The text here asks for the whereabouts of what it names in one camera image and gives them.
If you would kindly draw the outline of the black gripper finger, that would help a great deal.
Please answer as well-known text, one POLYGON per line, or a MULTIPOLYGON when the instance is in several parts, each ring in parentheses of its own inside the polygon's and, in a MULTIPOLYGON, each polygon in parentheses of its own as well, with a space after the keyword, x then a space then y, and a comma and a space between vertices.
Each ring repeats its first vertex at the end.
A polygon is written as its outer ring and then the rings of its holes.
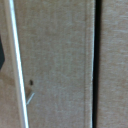
POLYGON ((4 55, 4 50, 3 50, 3 45, 0 37, 0 70, 5 62, 5 55, 4 55))

